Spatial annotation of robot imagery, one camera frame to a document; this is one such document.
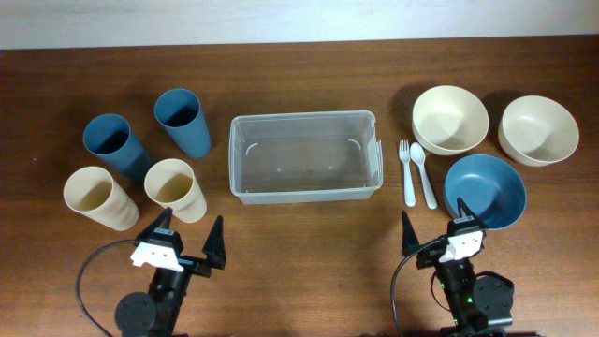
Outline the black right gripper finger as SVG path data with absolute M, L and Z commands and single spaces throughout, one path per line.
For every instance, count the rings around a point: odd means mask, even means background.
M 462 198 L 457 198 L 460 217 L 456 224 L 463 229 L 487 230 L 488 226 L 467 206 Z
M 406 211 L 402 211 L 402 256 L 408 257 L 420 248 L 414 227 Z

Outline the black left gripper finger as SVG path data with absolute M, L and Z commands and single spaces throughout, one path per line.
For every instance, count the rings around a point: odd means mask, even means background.
M 223 270 L 226 266 L 226 248 L 224 243 L 224 218 L 218 215 L 202 248 L 210 266 Z
M 157 228 L 169 230 L 171 218 L 172 209 L 170 207 L 166 207 L 150 225 L 140 232 L 140 234 L 136 237 L 136 240 L 138 242 L 147 241 Z

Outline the blue cup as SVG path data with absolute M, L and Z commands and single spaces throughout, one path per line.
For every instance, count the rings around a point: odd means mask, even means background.
M 178 147 L 193 158 L 206 156 L 212 141 L 198 97 L 191 91 L 178 88 L 158 97 L 154 116 Z
M 142 184 L 152 160 L 128 121 L 118 114 L 95 117 L 83 132 L 85 148 L 134 183 Z

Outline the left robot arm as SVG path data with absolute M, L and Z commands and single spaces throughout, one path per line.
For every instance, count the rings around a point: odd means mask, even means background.
M 217 216 L 202 247 L 203 257 L 185 256 L 181 235 L 169 228 L 172 209 L 166 208 L 136 237 L 134 266 L 155 268 L 145 292 L 123 297 L 115 323 L 123 336 L 170 336 L 194 276 L 209 278 L 226 265 L 224 218 Z

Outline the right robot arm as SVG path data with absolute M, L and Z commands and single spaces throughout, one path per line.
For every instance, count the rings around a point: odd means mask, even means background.
M 403 260 L 393 273 L 390 294 L 395 294 L 402 267 L 416 259 L 420 270 L 434 268 L 433 278 L 442 286 L 452 327 L 440 329 L 443 336 L 505 336 L 513 324 L 511 308 L 515 286 L 502 275 L 474 271 L 471 258 L 480 253 L 488 226 L 459 198 L 459 216 L 447 224 L 447 232 L 420 243 L 406 212 L 402 213 Z

